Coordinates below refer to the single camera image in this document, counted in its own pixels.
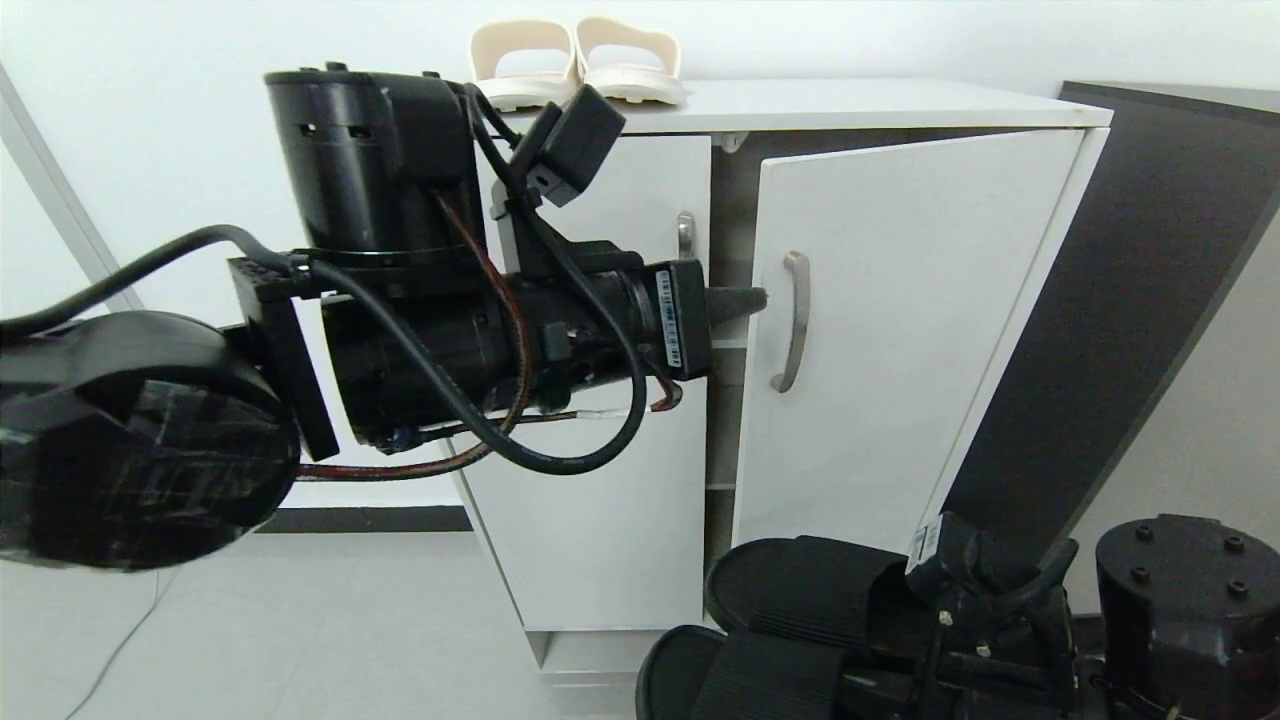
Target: gray floor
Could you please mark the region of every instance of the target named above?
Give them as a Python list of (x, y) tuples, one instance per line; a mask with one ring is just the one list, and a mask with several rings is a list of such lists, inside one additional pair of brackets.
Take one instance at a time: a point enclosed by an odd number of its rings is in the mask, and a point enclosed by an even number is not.
[[(0, 565), (0, 716), (65, 717), (154, 588)], [(77, 720), (559, 716), (467, 533), (255, 536), (187, 565)]]

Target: slipper strap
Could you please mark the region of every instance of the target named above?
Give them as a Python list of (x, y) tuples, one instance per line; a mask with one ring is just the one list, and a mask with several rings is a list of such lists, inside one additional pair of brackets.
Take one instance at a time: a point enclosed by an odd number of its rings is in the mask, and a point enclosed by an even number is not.
[(690, 720), (831, 720), (845, 655), (838, 647), (730, 633)]
[(562, 50), (568, 60), (563, 76), (577, 73), (577, 51), (573, 35), (550, 20), (498, 20), (485, 23), (471, 35), (471, 78), (492, 79), (498, 76), (498, 61), (520, 50)]
[(672, 77), (680, 77), (680, 42), (666, 32), (641, 29), (613, 18), (582, 18), (576, 31), (579, 72), (586, 77), (589, 55), (602, 45), (623, 45), (648, 50), (658, 56), (662, 68)]
[(748, 629), (838, 646), (869, 660), (872, 585), (890, 569), (904, 571), (905, 562), (895, 552), (801, 536), (787, 543), (769, 577), (762, 578)]

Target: wire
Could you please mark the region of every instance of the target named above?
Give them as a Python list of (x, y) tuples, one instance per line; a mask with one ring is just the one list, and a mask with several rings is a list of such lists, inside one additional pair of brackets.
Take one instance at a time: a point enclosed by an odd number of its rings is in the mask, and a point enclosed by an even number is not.
[(142, 258), (138, 258), (137, 260), (120, 268), (118, 272), (102, 278), (101, 281), (51, 307), (46, 307), (29, 315), (0, 320), (0, 342), (22, 340), (36, 333), (51, 331), (58, 325), (72, 320), (76, 315), (79, 315), (95, 305), (109, 300), (122, 290), (178, 260), (179, 258), (216, 242), (232, 240), (225, 232), (227, 228), (230, 228), (230, 225), (210, 225), (189, 232), (177, 240), (156, 247), (151, 252), (147, 252)]
[[(529, 333), (529, 323), (525, 322), (524, 314), (520, 311), (520, 304), (516, 301), (516, 295), (511, 290), (511, 284), (507, 278), (502, 277), (498, 268), (493, 264), (489, 254), (485, 252), (484, 246), (476, 240), (475, 234), (467, 227), (462, 218), (458, 215), (457, 210), (439, 193), (433, 193), (440, 209), (448, 217), (449, 223), (453, 228), (462, 236), (466, 241), (467, 247), (476, 256), (476, 261), (484, 270), (485, 278), (488, 278), (489, 284), (493, 287), (498, 299), (502, 301), (503, 307), (511, 316), (511, 323), (516, 328), (517, 346), (520, 348), (520, 375), (516, 386), (516, 398), (512, 402), (506, 418), (498, 424), (499, 429), (503, 432), (511, 432), (511, 428), (522, 421), (521, 414), (525, 407), (529, 406), (529, 396), (532, 389), (534, 380), (534, 342)], [(324, 482), (324, 480), (365, 480), (365, 482), (383, 482), (383, 480), (410, 480), (417, 478), (430, 478), (434, 475), (443, 475), (456, 470), (461, 470), (475, 462), (479, 462), (485, 456), (489, 455), (490, 448), (485, 443), (477, 443), (470, 450), (460, 452), (453, 457), (447, 457), (444, 460), (438, 460), (433, 462), (419, 462), (415, 465), (399, 465), (393, 468), (372, 468), (372, 466), (355, 466), (355, 465), (300, 465), (296, 479), (302, 482)]]
[[(631, 439), (635, 438), (636, 432), (640, 429), (640, 423), (644, 420), (645, 415), (645, 395), (648, 392), (644, 360), (626, 329), (618, 319), (613, 316), (613, 313), (604, 306), (604, 301), (600, 300), (599, 295), (596, 295), (590, 281), (570, 256), (568, 250), (563, 247), (561, 238), (552, 237), (547, 225), (540, 222), (538, 214), (529, 206), (525, 188), (520, 186), (520, 182), (516, 179), (511, 167), (502, 159), (493, 138), (489, 137), (489, 133), (484, 129), (484, 120), (480, 118), (480, 114), (476, 113), (476, 109), (480, 109), (483, 113), (483, 104), (476, 100), (476, 97), (480, 97), (484, 94), (480, 92), (480, 90), (474, 85), (467, 86), (467, 94), (472, 100), (467, 104), (467, 115), (471, 122), (472, 136), (480, 145), (480, 150), (489, 160), (489, 164), (493, 165), (494, 173), (507, 187), (507, 206), (509, 211), (518, 213), (521, 219), (524, 219), (529, 227), (532, 228), (534, 234), (541, 242), (552, 260), (554, 260), (556, 265), (558, 265), (561, 272), (568, 277), (570, 283), (573, 284), (591, 311), (602, 319), (605, 325), (608, 325), (609, 332), (622, 346), (622, 352), (626, 356), (627, 366), (631, 372), (631, 405), (627, 411), (627, 418), (623, 420), (622, 427), (618, 428), (618, 432), (599, 450), (577, 457), (553, 457), (536, 451), (529, 451), (527, 457), (524, 459), (527, 464), (522, 461), (518, 462), (531, 470), (548, 474), (586, 473), (600, 468), (605, 462), (617, 457), (623, 450), (626, 450), (627, 445), (631, 443)], [(463, 424), (471, 428), (472, 432), (475, 432), (476, 423), (474, 423), (471, 418), (462, 414), (460, 414), (458, 418), (463, 421)], [(481, 439), (489, 442), (489, 438), (486, 437), (481, 436)], [(498, 442), (503, 441), (508, 441), (508, 438), (503, 437)], [(502, 452), (504, 457), (511, 459), (502, 450), (498, 451)]]
[(102, 669), (99, 670), (97, 678), (93, 679), (93, 684), (90, 685), (88, 692), (84, 693), (84, 698), (79, 701), (79, 705), (76, 706), (76, 710), (72, 710), (64, 720), (72, 720), (73, 717), (79, 715), (79, 711), (84, 710), (84, 706), (88, 705), (88, 701), (93, 700), (93, 696), (97, 694), (97, 688), (100, 688), (102, 685), (102, 680), (106, 679), (106, 673), (111, 669), (111, 665), (115, 665), (115, 659), (120, 656), (120, 652), (124, 650), (124, 646), (129, 644), (129, 641), (133, 639), (133, 635), (136, 635), (137, 632), (142, 628), (142, 624), (146, 623), (147, 619), (151, 618), (151, 614), (156, 611), (156, 607), (160, 606), (160, 601), (164, 600), (164, 596), (169, 594), (169, 588), (173, 587), (173, 582), (178, 579), (178, 573), (182, 569), (174, 570), (173, 577), (169, 578), (169, 582), (165, 583), (164, 585), (164, 591), (161, 591), (160, 570), (156, 570), (156, 589), (151, 597), (151, 607), (148, 607), (147, 611), (142, 614), (142, 618), (140, 618), (138, 621), (133, 625), (133, 629), (129, 630), (127, 635), (124, 635), (124, 639), (120, 641), (120, 644), (115, 646), (115, 650), (113, 650), (111, 655), (108, 656), (106, 662), (102, 665)]
[[(654, 375), (658, 378), (658, 384), (662, 386), (663, 397), (662, 400), (654, 402), (649, 406), (649, 413), (668, 413), (675, 410), (684, 400), (685, 393), (680, 389), (680, 386), (673, 383), (671, 378), (667, 377), (664, 372), (658, 366), (657, 363), (645, 356), (645, 361), (653, 369)], [(562, 410), (559, 413), (552, 413), (548, 415), (521, 415), (517, 420), (517, 425), (526, 424), (539, 424), (539, 423), (558, 423), (561, 420), (605, 420), (626, 418), (626, 411), (623, 410)], [(453, 425), (433, 427), (422, 430), (425, 434), (433, 436), (435, 438), (451, 437), (462, 432), (466, 432), (467, 427), (462, 423)]]
[[(590, 290), (590, 284), (586, 282), (582, 272), (576, 266), (571, 266), (571, 270), (576, 273), (576, 278), (580, 279), (581, 284)], [(556, 457), (525, 447), (524, 445), (511, 439), (488, 418), (485, 418), (484, 413), (481, 413), (475, 404), (471, 402), (471, 398), (467, 397), (461, 387), (458, 387), (458, 383), (449, 377), (449, 373), (444, 369), (444, 366), (440, 365), (434, 355), (431, 355), (431, 351), (422, 345), (421, 338), (417, 337), (408, 323), (397, 315), (381, 296), (324, 260), (312, 259), (311, 273), (326, 287), (332, 287), (338, 292), (348, 295), (355, 301), (364, 305), (378, 324), (381, 325), (383, 329), (385, 329), (387, 333), (401, 345), (408, 355), (410, 361), (428, 377), (431, 386), (435, 388), (436, 395), (439, 395), (440, 400), (449, 409), (449, 411), (453, 413), (462, 421), (462, 424), (471, 430), (472, 434), (488, 445), (494, 452), (502, 455), (521, 468), (548, 475), (576, 475), (589, 473), (617, 457), (626, 445), (631, 442), (631, 438), (635, 437), (635, 432), (640, 427), (640, 420), (644, 419), (644, 369), (641, 368), (639, 351), (636, 351), (635, 345), (631, 345), (630, 340), (627, 340), (623, 345), (623, 350), (627, 351), (632, 373), (636, 373), (639, 369), (640, 374), (632, 375), (634, 392), (636, 395), (632, 397), (632, 411), (627, 416), (627, 421), (623, 423), (622, 430), (620, 430), (618, 434), (607, 442), (600, 450), (580, 457)], [(594, 292), (591, 296), (594, 297), (593, 305), (599, 305), (599, 309), (603, 310), (603, 302), (600, 302), (599, 297), (596, 297)], [(626, 337), (621, 325), (618, 325), (617, 319), (608, 315), (607, 311), (605, 319), (611, 328), (614, 328), (616, 334), (623, 338)]]
[(520, 133), (511, 129), (507, 120), (502, 119), (498, 110), (489, 102), (489, 99), (484, 96), (479, 86), (467, 83), (463, 86), (467, 99), (480, 106), (480, 111), (484, 113), (485, 119), (493, 126), (493, 129), (498, 131), (498, 136), (507, 141), (507, 145), (515, 147), (520, 142)]

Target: cabinet door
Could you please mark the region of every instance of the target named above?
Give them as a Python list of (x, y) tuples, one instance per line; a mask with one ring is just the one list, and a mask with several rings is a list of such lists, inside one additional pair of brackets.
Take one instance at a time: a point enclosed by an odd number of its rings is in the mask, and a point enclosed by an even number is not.
[[(735, 542), (817, 534), (905, 552), (977, 423), (1082, 131), (765, 160), (754, 259), (769, 306), (748, 337)], [(1044, 243), (1046, 260), (1057, 247)], [(809, 265), (795, 382), (795, 278)]]
[[(492, 177), (483, 173), (481, 187)], [(655, 263), (677, 256), (677, 215), (705, 225), (709, 204), (708, 137), (625, 137), (581, 197), (540, 211), (570, 240), (613, 240)], [(627, 450), (594, 473), (539, 475), (498, 456), (462, 473), (463, 498), (527, 630), (669, 628), (701, 618), (705, 380), (684, 392), (678, 407), (648, 415)], [(625, 409), (630, 396), (628, 383), (614, 383), (576, 393), (571, 406)], [(649, 397), (662, 397), (653, 379)], [(521, 425), (513, 436), (543, 452), (581, 455), (621, 424)], [(462, 436), (453, 447), (472, 442)]]

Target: metal bracket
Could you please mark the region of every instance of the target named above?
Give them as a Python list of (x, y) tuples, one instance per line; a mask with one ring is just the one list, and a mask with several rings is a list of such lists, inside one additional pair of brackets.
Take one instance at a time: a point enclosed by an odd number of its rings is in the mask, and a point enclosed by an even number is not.
[(737, 149), (746, 142), (750, 131), (737, 131), (737, 132), (713, 132), (712, 133), (712, 147), (719, 147), (724, 152), (732, 155), (737, 152)]

